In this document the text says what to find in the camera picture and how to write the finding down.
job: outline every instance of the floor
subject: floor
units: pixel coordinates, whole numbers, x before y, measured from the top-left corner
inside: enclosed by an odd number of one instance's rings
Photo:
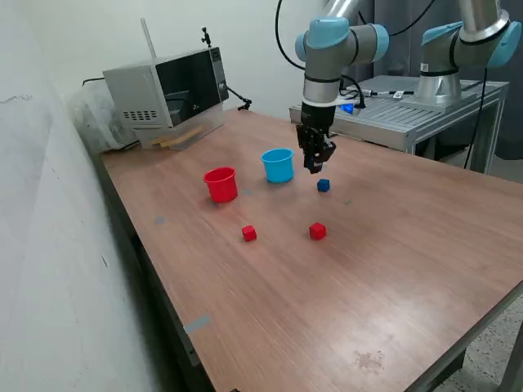
[[[447,163],[463,166],[465,154]],[[523,160],[496,158],[492,176],[523,184]],[[490,325],[467,349],[463,369],[454,373],[436,392],[495,391],[501,383],[514,340],[523,320],[523,296]]]

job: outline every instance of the metal table leg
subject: metal table leg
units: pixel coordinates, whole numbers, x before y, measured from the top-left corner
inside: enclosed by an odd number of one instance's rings
[[[476,143],[472,147],[474,150],[472,151],[471,170],[474,172],[490,174],[504,106],[505,98],[502,95],[496,105],[483,109]]]
[[[523,390],[523,323],[517,334],[514,349],[508,361],[505,375],[498,392],[521,392]]]

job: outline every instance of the gray curtain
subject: gray curtain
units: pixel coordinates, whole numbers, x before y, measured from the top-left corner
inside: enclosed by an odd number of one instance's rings
[[[430,0],[369,0],[363,10],[368,21],[387,27],[389,33],[394,33],[407,26],[428,5]],[[501,0],[502,8],[509,11],[511,20],[523,20],[523,2],[521,0]],[[371,67],[359,67],[351,73],[359,80],[374,75],[391,74],[401,76],[419,76],[421,60],[421,42],[425,31],[432,27],[445,25],[461,20],[458,2],[456,0],[436,0],[429,12],[408,32],[391,38],[391,46],[385,58],[377,62],[373,71]],[[508,81],[511,83],[507,103],[501,124],[498,149],[496,154],[503,159],[523,158],[523,127],[521,126],[521,111],[517,95],[523,91],[523,45],[520,46],[511,62],[501,69],[491,69],[489,80]],[[483,69],[461,69],[461,78],[481,80]],[[455,144],[469,144],[472,137],[473,119],[450,130]]]

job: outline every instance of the blue tape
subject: blue tape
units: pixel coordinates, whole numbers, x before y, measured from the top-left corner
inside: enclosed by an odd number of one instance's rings
[[[189,335],[190,333],[199,330],[201,327],[206,326],[210,322],[211,322],[211,317],[208,314],[205,314],[204,316],[198,318],[191,324],[185,325],[183,327],[183,329],[186,332],[186,334]]]

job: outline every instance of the red cup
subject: red cup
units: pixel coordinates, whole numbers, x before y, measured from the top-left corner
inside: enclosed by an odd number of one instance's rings
[[[203,176],[213,202],[228,203],[238,196],[235,176],[236,170],[232,167],[219,167]]]

